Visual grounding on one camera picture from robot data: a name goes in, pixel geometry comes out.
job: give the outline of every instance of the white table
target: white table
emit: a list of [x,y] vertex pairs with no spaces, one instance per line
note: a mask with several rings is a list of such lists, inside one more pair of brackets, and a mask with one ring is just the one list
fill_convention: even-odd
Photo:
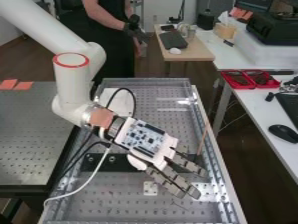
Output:
[[[234,25],[239,30],[246,29],[246,25],[234,22]],[[271,67],[271,66],[256,66],[250,60],[244,57],[240,51],[236,49],[236,46],[230,47],[223,43],[223,40],[216,37],[212,31],[203,31],[201,29],[197,30],[197,37],[203,42],[209,50],[215,56],[215,60],[212,61],[214,66],[218,71],[222,70],[244,70],[244,69],[262,69],[262,70],[298,70],[296,68],[286,68],[286,67]],[[292,75],[290,76],[274,76],[278,80],[290,80],[294,78]],[[211,97],[210,104],[212,105],[216,93],[218,83],[222,82],[223,84],[223,92],[220,96],[220,101],[216,109],[215,119],[212,123],[212,132],[214,135],[218,135],[231,93],[234,93],[235,97],[238,98],[248,116],[251,117],[255,126],[258,127],[270,147],[272,148],[278,158],[280,159],[292,179],[298,184],[298,146],[292,145],[291,143],[284,142],[275,136],[272,136],[267,128],[274,124],[283,124],[291,127],[294,130],[294,124],[288,119],[287,114],[283,111],[276,99],[267,103],[264,98],[268,92],[272,90],[234,90],[230,88],[228,84],[222,80],[218,79],[214,84],[214,94]]]
[[[279,81],[288,81],[294,78],[290,76],[274,76]],[[212,124],[214,135],[216,136],[228,104],[228,98],[234,93],[242,104],[255,126],[258,127],[270,147],[280,159],[292,179],[298,184],[298,145],[286,142],[275,137],[268,132],[268,127],[275,124],[282,124],[298,131],[278,100],[274,98],[271,102],[266,102],[264,98],[268,92],[278,92],[278,89],[254,89],[254,90],[235,90],[224,82],[223,94],[216,110],[216,116]]]
[[223,43],[212,31],[197,30],[197,37],[203,42],[209,50],[215,56],[214,65],[216,70],[230,69],[262,69],[262,70],[298,70],[296,68],[280,67],[280,66],[259,66],[255,65],[246,56],[236,49],[236,46],[230,47]]

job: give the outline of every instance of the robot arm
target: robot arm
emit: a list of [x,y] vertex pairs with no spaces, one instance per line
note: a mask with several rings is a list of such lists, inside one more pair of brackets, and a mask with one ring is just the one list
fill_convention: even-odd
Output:
[[[117,117],[89,100],[89,83],[106,59],[102,47],[86,43],[32,0],[0,0],[0,15],[56,54],[53,112],[79,127],[101,126],[103,138],[127,150],[127,160],[138,170],[177,197],[189,194],[199,198],[197,188],[170,167],[175,164],[199,176],[206,175],[205,170],[187,161],[187,150],[178,139],[141,120]],[[98,125],[102,111],[106,119]]]

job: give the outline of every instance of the white cable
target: white cable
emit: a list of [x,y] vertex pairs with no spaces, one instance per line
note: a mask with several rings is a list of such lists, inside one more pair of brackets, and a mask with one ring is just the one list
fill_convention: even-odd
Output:
[[67,193],[67,194],[60,195],[60,196],[57,196],[57,197],[48,198],[48,199],[44,201],[44,208],[45,208],[46,203],[48,203],[49,201],[58,200],[58,199],[61,199],[61,198],[69,197],[69,196],[71,196],[73,194],[78,193],[78,192],[85,188],[85,186],[89,184],[89,182],[91,181],[91,179],[94,178],[94,176],[95,176],[95,174],[97,174],[97,172],[98,172],[98,170],[99,170],[99,167],[101,167],[101,165],[102,165],[102,163],[103,163],[103,161],[105,161],[105,158],[106,158],[106,156],[107,156],[107,154],[109,154],[109,151],[110,151],[110,148],[106,148],[106,149],[105,149],[103,156],[102,156],[102,158],[101,158],[101,160],[99,160],[99,163],[98,163],[98,165],[97,165],[97,167],[95,167],[95,169],[94,169],[94,172],[93,172],[93,174],[90,175],[90,177],[89,177],[89,179],[86,180],[86,182],[81,185],[81,187],[79,187],[77,190],[74,190],[73,192]]

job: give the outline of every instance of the red object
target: red object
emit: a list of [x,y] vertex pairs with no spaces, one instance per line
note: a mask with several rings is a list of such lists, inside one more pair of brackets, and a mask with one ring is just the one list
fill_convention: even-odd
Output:
[[[262,71],[262,70],[243,70],[242,72],[252,80],[256,88],[259,88],[259,89],[279,88],[280,82],[278,82],[266,71]],[[256,79],[259,79],[259,77],[262,77],[262,79],[266,80],[266,84],[259,84],[256,82]]]
[[17,83],[17,79],[4,80],[0,84],[0,90],[10,90]]
[[13,90],[29,90],[33,82],[20,82]]
[[[62,63],[58,61],[58,57],[60,57],[61,55],[65,55],[65,54],[77,54],[77,55],[82,56],[83,59],[85,59],[85,62],[83,62],[82,64],[79,64],[79,65],[65,65],[65,64],[62,64]],[[65,68],[79,68],[79,67],[86,66],[86,65],[89,64],[89,62],[90,62],[89,58],[87,58],[85,55],[78,54],[78,53],[61,53],[61,54],[57,54],[57,55],[53,57],[53,63],[57,64],[57,65],[60,65],[60,66],[62,66],[62,67],[65,67]]]
[[238,70],[222,71],[220,75],[234,89],[254,89],[255,83],[248,76]]

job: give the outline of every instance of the keyboard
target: keyboard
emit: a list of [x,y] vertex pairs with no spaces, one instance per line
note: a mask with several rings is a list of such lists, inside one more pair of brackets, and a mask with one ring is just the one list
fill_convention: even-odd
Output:
[[298,129],[298,95],[278,93],[275,97]]
[[159,38],[166,50],[171,48],[183,49],[189,45],[177,31],[159,34]]

